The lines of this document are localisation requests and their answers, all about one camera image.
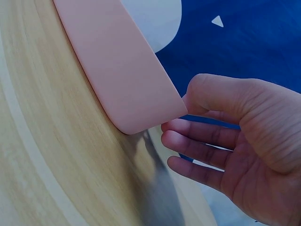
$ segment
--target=knuckle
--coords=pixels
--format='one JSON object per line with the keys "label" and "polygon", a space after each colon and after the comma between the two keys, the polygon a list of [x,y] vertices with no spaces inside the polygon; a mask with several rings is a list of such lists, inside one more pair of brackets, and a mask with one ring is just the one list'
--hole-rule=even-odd
{"label": "knuckle", "polygon": [[204,153],[204,161],[206,163],[211,164],[213,156],[214,156],[214,151],[210,150],[210,148],[207,148],[205,153]]}
{"label": "knuckle", "polygon": [[209,178],[210,178],[210,171],[208,169],[204,170],[204,175],[203,175],[203,183],[207,185],[209,183]]}
{"label": "knuckle", "polygon": [[221,131],[222,128],[220,126],[217,126],[216,129],[211,134],[211,141],[213,142],[213,144],[219,143],[221,137]]}

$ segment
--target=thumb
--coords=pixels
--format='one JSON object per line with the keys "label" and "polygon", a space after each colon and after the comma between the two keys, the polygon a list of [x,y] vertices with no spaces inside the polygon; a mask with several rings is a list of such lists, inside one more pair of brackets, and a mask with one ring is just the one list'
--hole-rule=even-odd
{"label": "thumb", "polygon": [[240,121],[248,112],[267,100],[274,84],[257,79],[236,79],[212,74],[196,75],[183,100],[189,114],[225,112]]}

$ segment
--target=finger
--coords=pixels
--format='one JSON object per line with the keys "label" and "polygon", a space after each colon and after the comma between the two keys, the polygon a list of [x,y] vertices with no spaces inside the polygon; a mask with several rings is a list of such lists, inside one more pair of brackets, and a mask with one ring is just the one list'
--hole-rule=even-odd
{"label": "finger", "polygon": [[173,130],[191,139],[210,145],[233,150],[240,133],[238,129],[229,129],[218,125],[175,119],[164,123],[162,131]]}
{"label": "finger", "polygon": [[205,117],[205,118],[210,118],[210,119],[216,119],[216,120],[234,124],[234,125],[239,124],[239,120],[237,118],[235,118],[225,112],[209,111],[200,116]]}
{"label": "finger", "polygon": [[203,115],[218,111],[240,121],[266,99],[269,86],[271,83],[260,80],[199,74],[190,81],[183,100],[189,114]]}
{"label": "finger", "polygon": [[221,191],[223,172],[175,156],[170,157],[167,164],[176,173]]}
{"label": "finger", "polygon": [[170,130],[163,133],[161,140],[165,147],[175,152],[222,170],[225,170],[228,159],[232,154],[232,151],[205,145]]}

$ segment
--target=pink rectangular object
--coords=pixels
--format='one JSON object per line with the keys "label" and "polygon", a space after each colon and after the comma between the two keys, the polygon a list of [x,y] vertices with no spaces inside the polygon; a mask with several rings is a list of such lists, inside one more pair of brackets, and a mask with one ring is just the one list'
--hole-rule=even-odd
{"label": "pink rectangular object", "polygon": [[134,134],[187,108],[120,0],[54,0],[74,51],[113,124]]}

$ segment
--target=light wood grain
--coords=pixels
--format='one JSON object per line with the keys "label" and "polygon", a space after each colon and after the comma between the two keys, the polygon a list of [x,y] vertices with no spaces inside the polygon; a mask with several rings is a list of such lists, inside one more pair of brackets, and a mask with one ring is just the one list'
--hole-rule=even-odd
{"label": "light wood grain", "polygon": [[121,134],[51,0],[0,0],[0,225],[214,226],[157,129]]}

